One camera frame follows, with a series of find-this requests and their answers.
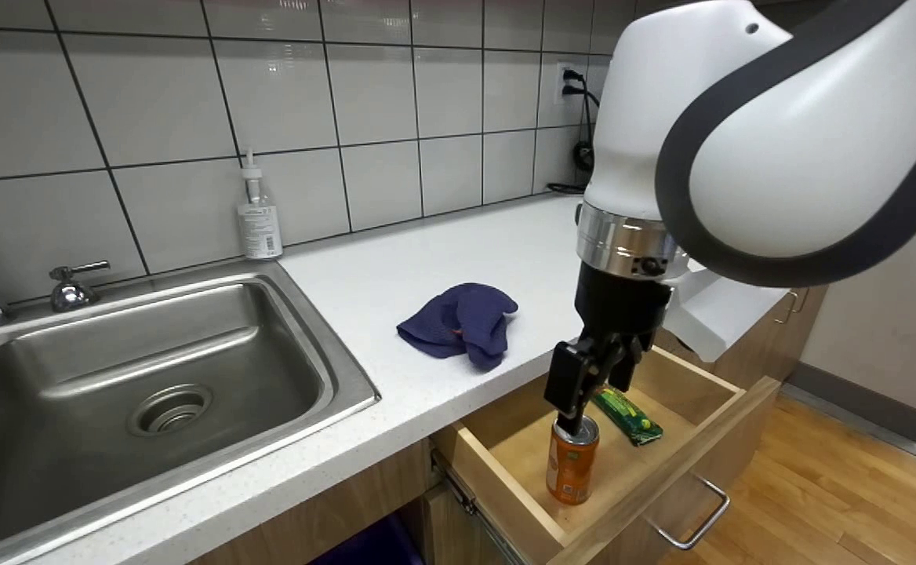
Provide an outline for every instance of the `sink drain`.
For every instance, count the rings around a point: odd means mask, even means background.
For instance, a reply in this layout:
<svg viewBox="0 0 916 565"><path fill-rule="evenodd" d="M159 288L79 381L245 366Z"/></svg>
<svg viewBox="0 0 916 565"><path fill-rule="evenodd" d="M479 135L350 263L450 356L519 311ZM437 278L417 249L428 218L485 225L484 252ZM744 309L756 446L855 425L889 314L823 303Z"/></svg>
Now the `sink drain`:
<svg viewBox="0 0 916 565"><path fill-rule="evenodd" d="M140 438L159 438L193 425L209 406L209 393L193 384L175 384L147 395L134 414L133 432Z"/></svg>

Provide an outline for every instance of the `soap dispenser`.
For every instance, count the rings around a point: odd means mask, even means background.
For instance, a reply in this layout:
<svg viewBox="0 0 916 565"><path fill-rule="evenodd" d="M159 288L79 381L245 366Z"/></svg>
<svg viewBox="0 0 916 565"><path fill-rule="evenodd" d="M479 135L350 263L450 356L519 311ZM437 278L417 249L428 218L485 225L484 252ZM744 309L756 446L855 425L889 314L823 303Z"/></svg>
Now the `soap dispenser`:
<svg viewBox="0 0 916 565"><path fill-rule="evenodd" d="M274 260L283 256L283 239L278 239L278 218L274 194L265 187L265 170L251 155L245 155L242 168L245 178L245 198L239 203L239 239L242 239L242 256L247 260Z"/></svg>

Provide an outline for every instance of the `brown bottle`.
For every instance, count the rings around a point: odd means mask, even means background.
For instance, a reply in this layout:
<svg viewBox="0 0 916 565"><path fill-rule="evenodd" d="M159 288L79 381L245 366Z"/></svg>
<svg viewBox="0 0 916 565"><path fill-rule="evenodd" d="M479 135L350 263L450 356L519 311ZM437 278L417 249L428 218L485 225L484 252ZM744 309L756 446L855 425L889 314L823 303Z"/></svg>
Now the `brown bottle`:
<svg viewBox="0 0 916 565"><path fill-rule="evenodd" d="M591 467L597 459L599 432L591 418L581 420L577 433L553 425L549 439L549 494L565 505L581 505L591 497Z"/></svg>

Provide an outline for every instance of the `open drawer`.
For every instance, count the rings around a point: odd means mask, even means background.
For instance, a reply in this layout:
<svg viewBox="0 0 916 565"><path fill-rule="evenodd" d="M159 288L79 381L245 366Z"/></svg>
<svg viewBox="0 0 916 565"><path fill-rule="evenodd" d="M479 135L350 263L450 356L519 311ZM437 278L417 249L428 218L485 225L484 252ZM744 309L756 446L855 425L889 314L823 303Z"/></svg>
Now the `open drawer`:
<svg viewBox="0 0 916 565"><path fill-rule="evenodd" d="M728 438L746 433L775 395L775 381L737 390L668 352L651 348L628 400L665 427L651 446L631 446L597 407L599 457L583 505L563 505L546 490L553 406L544 381L485 406L437 438L456 483L494 522L523 562L591 562L641 512L700 466Z"/></svg>

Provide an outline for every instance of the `navy towel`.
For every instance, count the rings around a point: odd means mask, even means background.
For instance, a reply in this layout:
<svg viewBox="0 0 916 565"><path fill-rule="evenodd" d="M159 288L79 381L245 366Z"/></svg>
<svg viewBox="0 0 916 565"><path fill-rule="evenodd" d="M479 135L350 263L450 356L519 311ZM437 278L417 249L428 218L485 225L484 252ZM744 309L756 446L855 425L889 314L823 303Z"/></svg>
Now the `navy towel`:
<svg viewBox="0 0 916 565"><path fill-rule="evenodd" d="M463 284L430 298L398 323L398 336L430 357L463 356L478 370L494 370L507 352L507 316L519 303L494 287Z"/></svg>

